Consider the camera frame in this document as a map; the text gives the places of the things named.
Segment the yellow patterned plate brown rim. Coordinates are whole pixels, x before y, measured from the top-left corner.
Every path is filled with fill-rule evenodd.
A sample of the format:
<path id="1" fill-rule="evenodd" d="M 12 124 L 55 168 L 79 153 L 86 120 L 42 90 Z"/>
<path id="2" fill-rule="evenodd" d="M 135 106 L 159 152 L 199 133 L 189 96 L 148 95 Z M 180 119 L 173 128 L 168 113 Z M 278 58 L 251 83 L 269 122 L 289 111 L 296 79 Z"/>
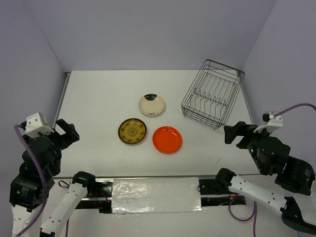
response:
<path id="1" fill-rule="evenodd" d="M 146 124 L 138 118 L 124 120 L 118 128 L 119 139 L 128 145 L 141 143 L 147 135 Z"/>

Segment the cream plate floral print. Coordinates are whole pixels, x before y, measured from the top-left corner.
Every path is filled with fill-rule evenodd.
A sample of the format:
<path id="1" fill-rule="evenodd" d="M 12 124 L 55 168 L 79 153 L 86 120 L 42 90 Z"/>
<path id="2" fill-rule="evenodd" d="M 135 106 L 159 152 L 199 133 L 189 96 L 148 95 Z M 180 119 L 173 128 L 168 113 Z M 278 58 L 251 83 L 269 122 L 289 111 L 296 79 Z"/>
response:
<path id="1" fill-rule="evenodd" d="M 165 100 L 157 94 L 146 94 L 139 101 L 139 110 L 148 117 L 160 115 L 165 109 Z"/>

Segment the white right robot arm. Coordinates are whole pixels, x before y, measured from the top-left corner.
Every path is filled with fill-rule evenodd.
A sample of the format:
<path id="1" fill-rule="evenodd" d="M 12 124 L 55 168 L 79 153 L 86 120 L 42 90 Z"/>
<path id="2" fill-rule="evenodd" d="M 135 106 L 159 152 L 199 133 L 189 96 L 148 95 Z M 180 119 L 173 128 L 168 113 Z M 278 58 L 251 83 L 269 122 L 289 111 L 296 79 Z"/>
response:
<path id="1" fill-rule="evenodd" d="M 279 215 L 288 227 L 315 235 L 316 204 L 312 199 L 312 186 L 316 174 L 307 162 L 289 155 L 288 145 L 271 136 L 282 126 L 281 117 L 272 118 L 260 126 L 239 121 L 234 126 L 224 126 L 224 141 L 231 144 L 236 137 L 242 137 L 236 147 L 248 150 L 259 173 L 275 174 L 276 184 L 291 193 L 303 195 L 302 199 L 264 189 L 227 168 L 221 168 L 217 173 L 215 188 L 220 193 L 230 191 L 250 198 Z"/>

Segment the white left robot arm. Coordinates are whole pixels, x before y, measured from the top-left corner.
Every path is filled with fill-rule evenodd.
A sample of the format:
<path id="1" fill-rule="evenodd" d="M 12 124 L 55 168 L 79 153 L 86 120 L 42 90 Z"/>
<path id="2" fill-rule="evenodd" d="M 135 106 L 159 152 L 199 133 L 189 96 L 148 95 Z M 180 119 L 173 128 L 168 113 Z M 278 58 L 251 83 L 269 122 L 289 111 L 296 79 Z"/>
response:
<path id="1" fill-rule="evenodd" d="M 95 175 L 79 171 L 52 214 L 42 221 L 49 191 L 55 184 L 53 178 L 61 171 L 62 151 L 79 140 L 73 124 L 63 119 L 56 123 L 63 134 L 50 127 L 40 113 L 14 126 L 25 148 L 19 174 L 10 184 L 14 237 L 59 237 L 82 198 L 96 193 Z"/>

